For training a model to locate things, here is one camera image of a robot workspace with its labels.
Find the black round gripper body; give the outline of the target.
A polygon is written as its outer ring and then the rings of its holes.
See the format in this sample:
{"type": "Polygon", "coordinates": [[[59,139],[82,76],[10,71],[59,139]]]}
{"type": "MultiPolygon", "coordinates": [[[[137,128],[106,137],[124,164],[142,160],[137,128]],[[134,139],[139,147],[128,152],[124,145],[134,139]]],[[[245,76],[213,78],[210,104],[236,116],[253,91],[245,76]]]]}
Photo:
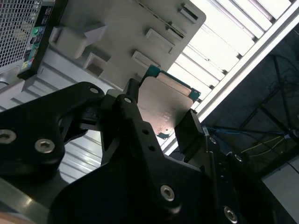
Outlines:
{"type": "Polygon", "coordinates": [[[50,224],[215,224],[210,182],[197,168],[171,157],[162,162],[180,209],[155,205],[145,173],[130,156],[108,163],[65,187],[50,207],[50,224]]]}

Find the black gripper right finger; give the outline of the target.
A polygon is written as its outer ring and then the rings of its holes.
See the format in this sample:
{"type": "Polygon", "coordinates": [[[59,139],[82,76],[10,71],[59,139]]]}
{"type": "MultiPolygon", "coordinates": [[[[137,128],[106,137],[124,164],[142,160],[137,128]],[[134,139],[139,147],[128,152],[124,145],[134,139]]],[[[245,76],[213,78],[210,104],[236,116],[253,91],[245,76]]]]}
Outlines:
{"type": "Polygon", "coordinates": [[[175,127],[184,162],[210,181],[216,220],[221,224],[292,224],[293,218],[236,153],[224,153],[190,109],[175,127]]]}

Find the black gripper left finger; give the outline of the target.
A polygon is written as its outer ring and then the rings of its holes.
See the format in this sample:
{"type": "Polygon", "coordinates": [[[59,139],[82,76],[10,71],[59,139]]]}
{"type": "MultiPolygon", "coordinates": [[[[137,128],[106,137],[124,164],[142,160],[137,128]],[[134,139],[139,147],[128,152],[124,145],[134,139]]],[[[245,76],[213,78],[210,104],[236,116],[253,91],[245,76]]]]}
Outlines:
{"type": "Polygon", "coordinates": [[[162,180],[165,159],[151,125],[137,107],[139,82],[114,97],[81,82],[2,112],[0,115],[0,174],[24,181],[50,179],[65,154],[65,145],[88,130],[102,136],[102,166],[130,156],[145,173],[155,205],[179,211],[180,201],[162,180]]]}

